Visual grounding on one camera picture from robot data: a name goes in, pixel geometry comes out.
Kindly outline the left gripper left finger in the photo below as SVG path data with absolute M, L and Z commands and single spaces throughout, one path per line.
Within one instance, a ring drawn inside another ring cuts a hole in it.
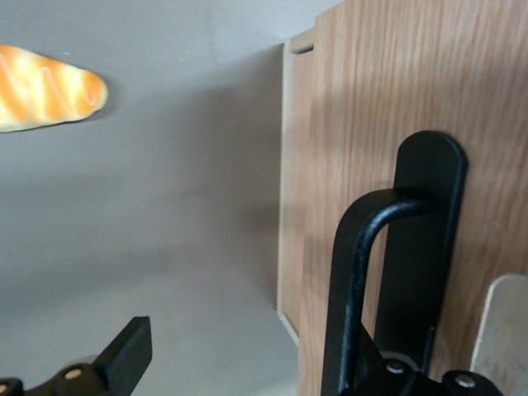
M 134 317 L 92 363 L 76 363 L 32 389 L 2 378 L 2 395 L 131 395 L 153 357 L 151 322 Z

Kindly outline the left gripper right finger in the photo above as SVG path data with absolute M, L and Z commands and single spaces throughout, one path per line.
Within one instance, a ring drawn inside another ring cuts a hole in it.
M 428 378 L 399 359 L 384 359 L 365 329 L 361 329 L 355 383 L 343 395 L 500 395 L 488 378 L 467 370 L 451 370 L 441 381 Z

